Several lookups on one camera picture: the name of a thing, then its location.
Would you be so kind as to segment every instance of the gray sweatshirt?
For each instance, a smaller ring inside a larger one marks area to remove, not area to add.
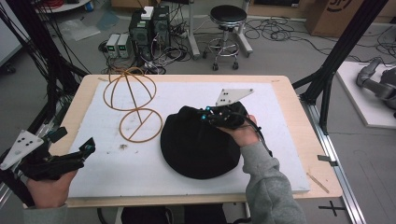
[[[279,172],[279,161],[268,154],[261,142],[241,147],[241,153],[245,161],[243,171],[250,175],[246,195],[252,223],[306,223],[303,210],[292,197],[289,180]],[[25,209],[24,223],[64,223],[66,207]]]

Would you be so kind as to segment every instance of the bar stool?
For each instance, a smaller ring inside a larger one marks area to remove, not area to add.
[[[207,57],[210,51],[216,55],[215,62],[213,63],[213,70],[219,70],[218,57],[234,57],[233,69],[238,69],[238,53],[239,45],[228,38],[230,32],[234,27],[244,23],[247,18],[247,13],[240,7],[223,5],[213,7],[210,11],[210,20],[219,25],[219,29],[223,31],[222,38],[215,38],[207,44],[203,58]]]

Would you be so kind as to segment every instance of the black cloth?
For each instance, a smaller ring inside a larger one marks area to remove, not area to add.
[[[227,133],[201,121],[198,109],[183,106],[169,115],[161,133],[166,162],[181,175],[208,179],[231,171],[241,156]]]

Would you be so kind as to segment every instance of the white mounting plate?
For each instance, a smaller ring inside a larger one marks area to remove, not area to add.
[[[25,130],[21,130],[21,133],[18,135],[17,140],[15,140],[11,150],[0,164],[0,169],[8,169],[43,143],[44,141],[41,138]]]
[[[231,105],[253,92],[253,89],[222,89],[216,106]]]
[[[367,63],[343,62],[337,71],[340,82],[367,127],[396,129],[396,119],[393,117],[395,111],[387,107],[372,91],[356,85],[356,76],[366,65]],[[379,82],[387,69],[389,68],[385,65],[379,64],[371,80]]]

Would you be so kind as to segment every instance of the hand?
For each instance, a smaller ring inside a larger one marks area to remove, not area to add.
[[[56,208],[61,207],[66,202],[69,194],[70,184],[77,174],[72,171],[61,176],[59,180],[28,179],[26,187],[32,194],[36,208]]]
[[[256,118],[253,115],[248,116],[254,123],[257,123]],[[259,136],[254,129],[246,122],[239,128],[232,130],[226,128],[219,128],[220,130],[228,133],[233,137],[233,140],[240,147],[245,147],[260,141]]]

